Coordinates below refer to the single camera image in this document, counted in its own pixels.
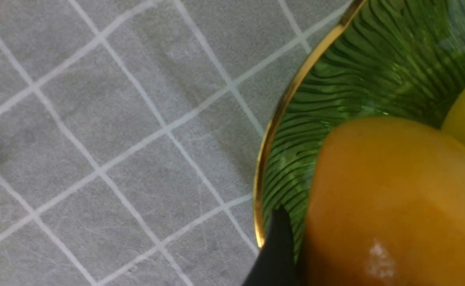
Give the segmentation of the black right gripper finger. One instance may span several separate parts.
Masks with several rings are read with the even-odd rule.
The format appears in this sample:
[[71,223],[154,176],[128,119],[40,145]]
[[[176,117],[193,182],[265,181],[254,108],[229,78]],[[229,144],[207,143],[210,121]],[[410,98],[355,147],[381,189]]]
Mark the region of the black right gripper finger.
[[272,210],[264,245],[244,286],[299,286],[290,216],[284,207]]

